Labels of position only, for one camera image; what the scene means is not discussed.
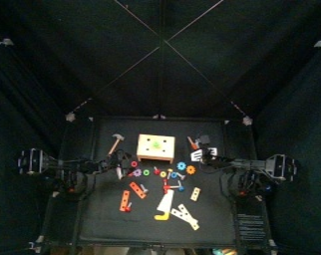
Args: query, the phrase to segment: black cable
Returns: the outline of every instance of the black cable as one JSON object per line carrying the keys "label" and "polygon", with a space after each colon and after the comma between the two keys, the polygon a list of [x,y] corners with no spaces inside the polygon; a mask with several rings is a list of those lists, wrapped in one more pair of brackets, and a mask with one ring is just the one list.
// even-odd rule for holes
{"label": "black cable", "polygon": [[221,167],[221,168],[215,168],[213,169],[213,171],[204,171],[204,170],[201,170],[201,163],[199,162],[199,170],[203,172],[203,173],[205,173],[205,174],[213,174],[213,173],[217,173],[217,172],[220,172],[220,171],[224,171],[225,169],[228,169],[228,168],[232,168],[233,167],[233,165],[228,165],[228,166],[225,166],[225,167]]}
{"label": "black cable", "polygon": [[17,252],[27,251],[27,250],[31,251],[30,247],[14,249],[14,250],[0,251],[0,255],[2,255],[2,254],[15,254]]}

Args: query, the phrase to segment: red toy part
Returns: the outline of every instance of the red toy part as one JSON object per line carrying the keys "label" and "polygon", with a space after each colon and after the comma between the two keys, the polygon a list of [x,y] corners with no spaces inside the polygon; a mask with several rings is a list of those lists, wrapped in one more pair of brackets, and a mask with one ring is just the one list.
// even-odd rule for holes
{"label": "red toy part", "polygon": [[125,212],[130,212],[132,211],[132,203],[128,204],[128,206],[125,207]]}
{"label": "red toy part", "polygon": [[136,167],[138,164],[136,161],[132,161],[132,167]]}
{"label": "red toy part", "polygon": [[154,167],[154,175],[160,175],[160,170]]}

